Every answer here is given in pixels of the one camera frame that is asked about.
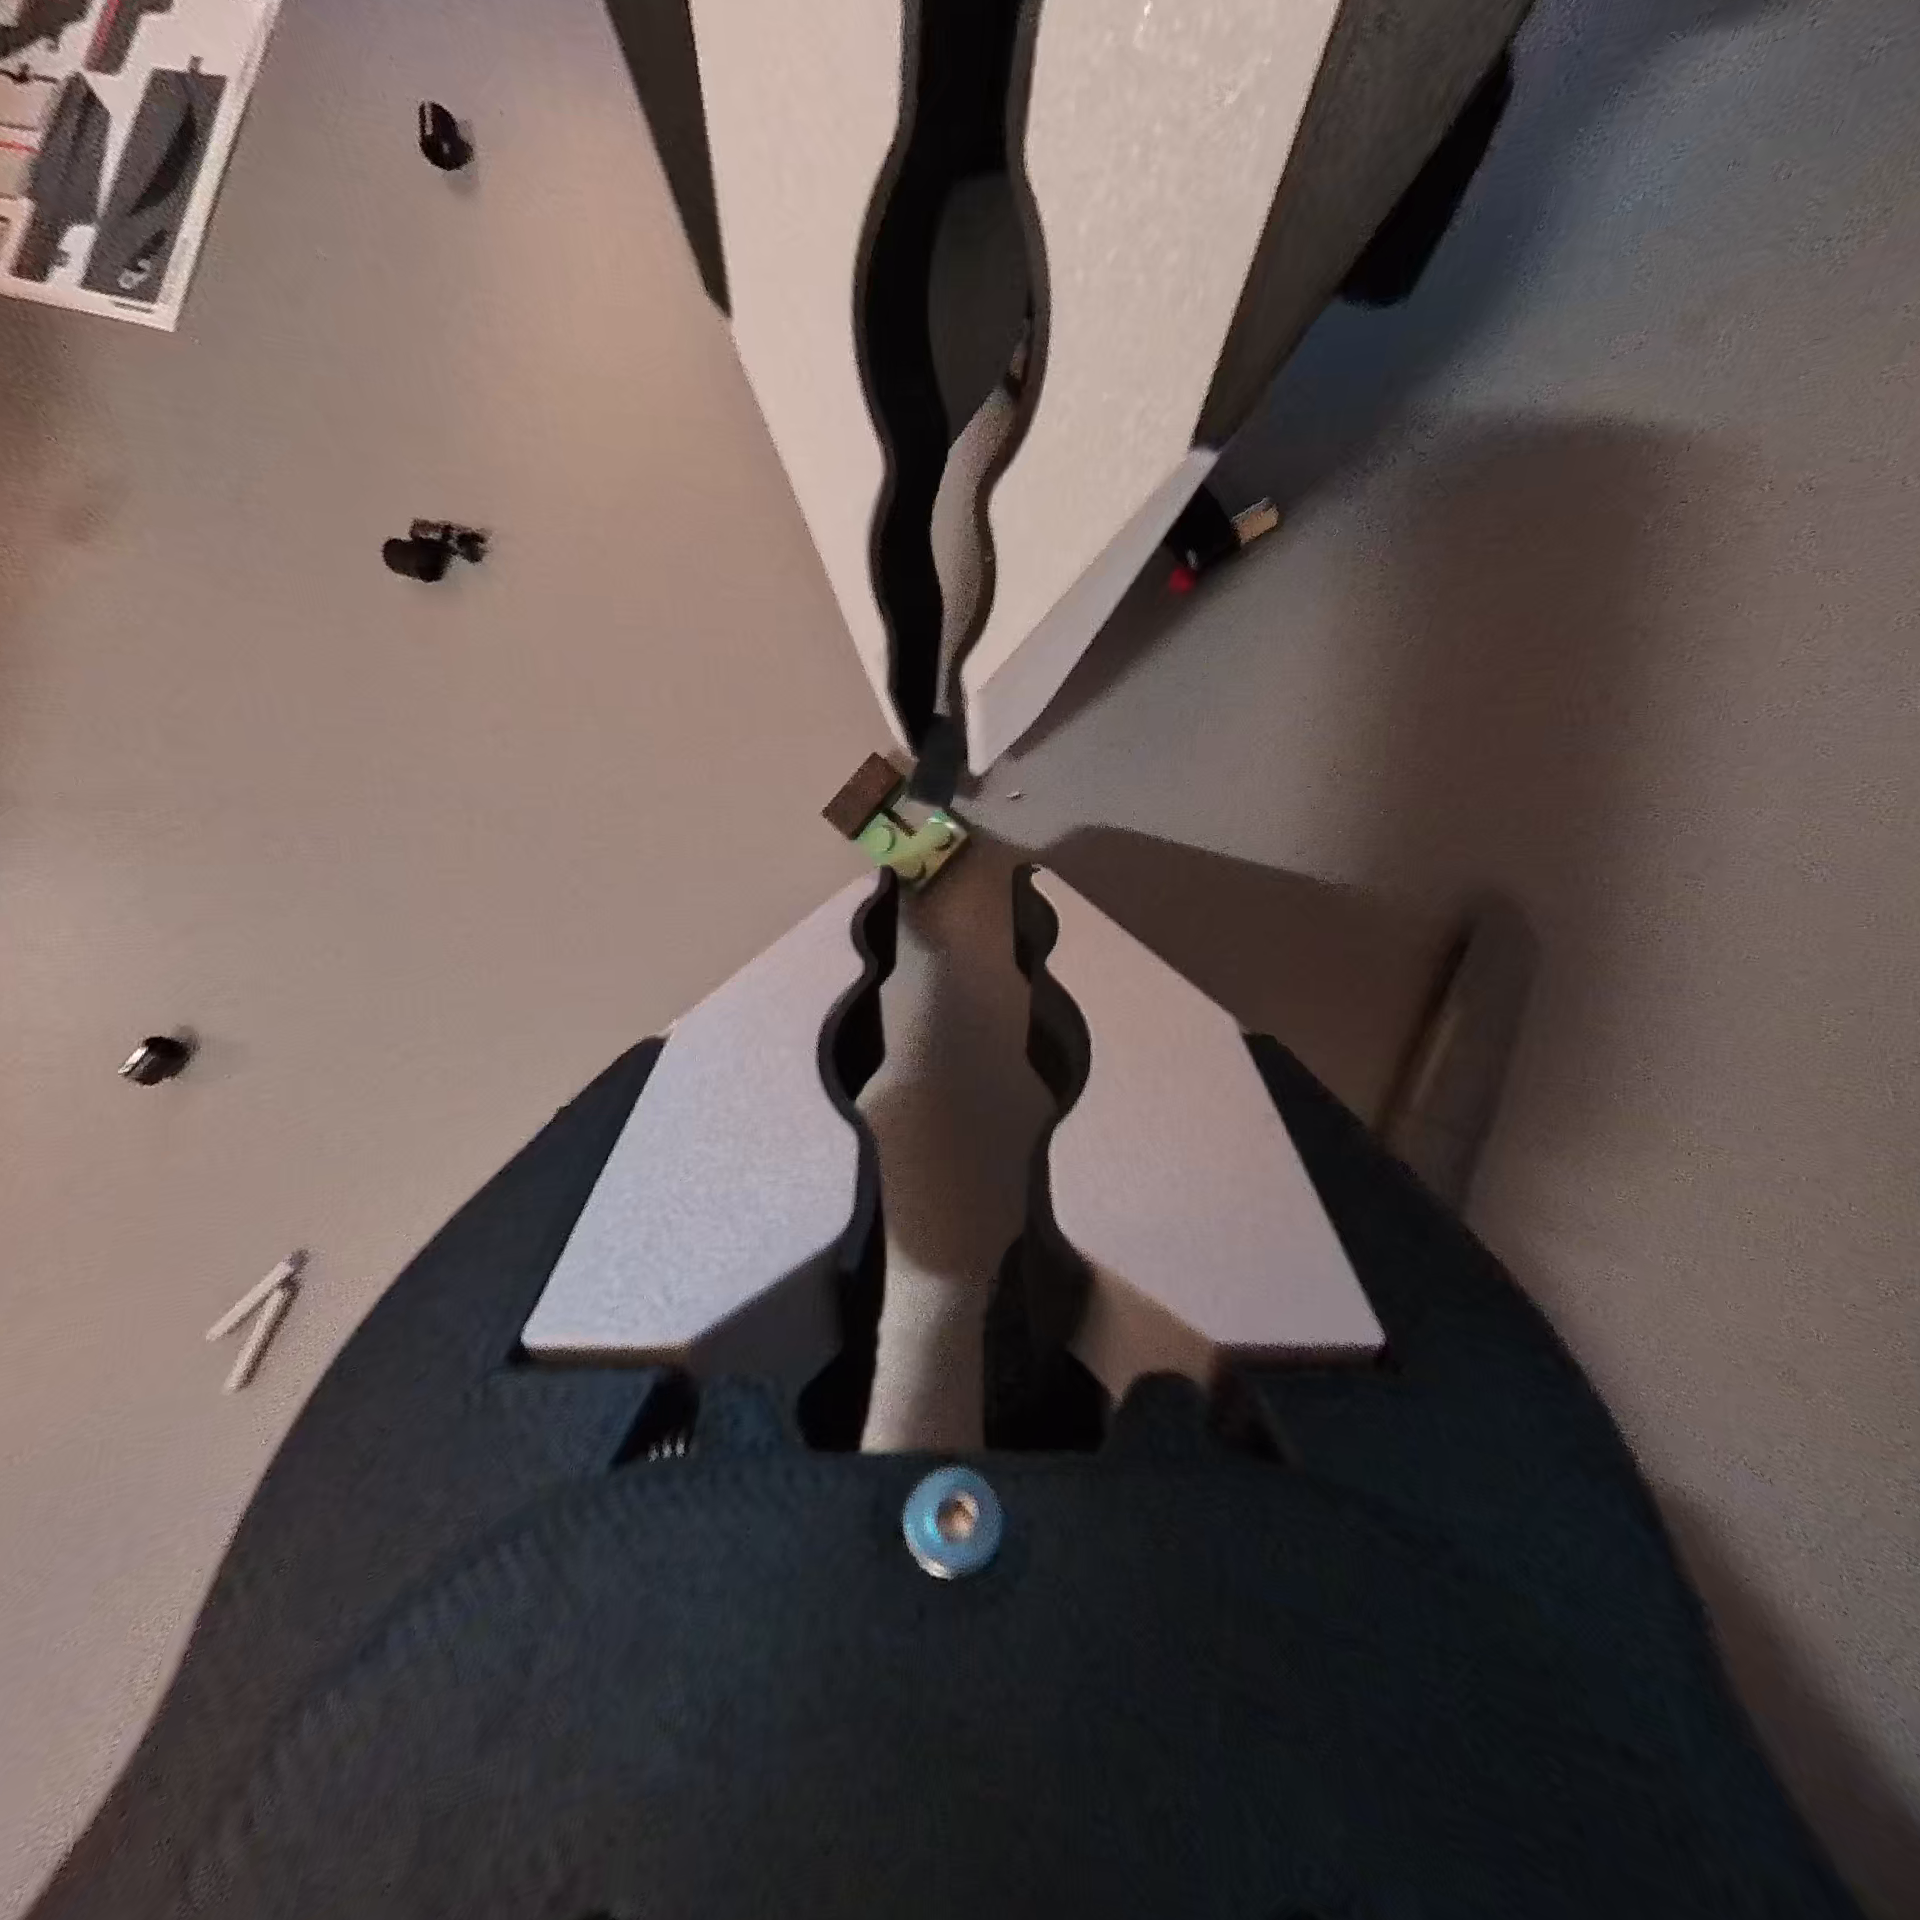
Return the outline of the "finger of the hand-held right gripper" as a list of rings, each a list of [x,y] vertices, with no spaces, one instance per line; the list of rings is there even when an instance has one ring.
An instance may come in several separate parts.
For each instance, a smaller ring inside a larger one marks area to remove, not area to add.
[[[1334,2],[1046,2],[1018,159],[1040,370],[988,501],[991,604],[959,662],[976,777],[1044,713],[1209,475],[1199,413]]]
[[[902,107],[897,2],[692,2],[728,326],[848,625],[904,749],[872,582],[885,459],[856,365],[856,258]]]

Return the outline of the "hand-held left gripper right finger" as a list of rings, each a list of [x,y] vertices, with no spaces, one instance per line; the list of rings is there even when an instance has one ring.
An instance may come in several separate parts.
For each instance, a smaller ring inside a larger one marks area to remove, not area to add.
[[[1050,869],[1017,869],[1050,1117],[1007,1307],[1007,1415],[1150,1377],[1369,1365],[1385,1330],[1236,1018]]]

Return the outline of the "grey curved lego panel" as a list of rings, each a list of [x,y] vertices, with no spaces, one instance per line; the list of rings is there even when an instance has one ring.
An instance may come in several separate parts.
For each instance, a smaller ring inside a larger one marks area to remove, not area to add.
[[[1470,900],[1388,1091],[1383,1147],[1456,1214],[1495,1134],[1537,966],[1537,934],[1514,898]]]

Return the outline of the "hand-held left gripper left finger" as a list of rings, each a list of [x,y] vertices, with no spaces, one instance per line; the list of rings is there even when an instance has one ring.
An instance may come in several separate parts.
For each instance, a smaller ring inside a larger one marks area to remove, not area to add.
[[[885,1292],[856,1099],[885,1055],[900,882],[853,879],[661,1037],[519,1346],[541,1365],[769,1385],[855,1450]]]

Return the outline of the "green lego plate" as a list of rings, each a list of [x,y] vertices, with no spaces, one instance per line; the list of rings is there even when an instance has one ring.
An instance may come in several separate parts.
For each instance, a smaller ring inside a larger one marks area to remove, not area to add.
[[[869,862],[902,889],[932,885],[968,843],[968,827],[941,807],[880,807],[855,834]]]

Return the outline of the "sticker sheet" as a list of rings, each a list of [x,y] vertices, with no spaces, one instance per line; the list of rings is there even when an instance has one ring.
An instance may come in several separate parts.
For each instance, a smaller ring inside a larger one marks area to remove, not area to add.
[[[173,332],[279,2],[1,4],[1,294]]]

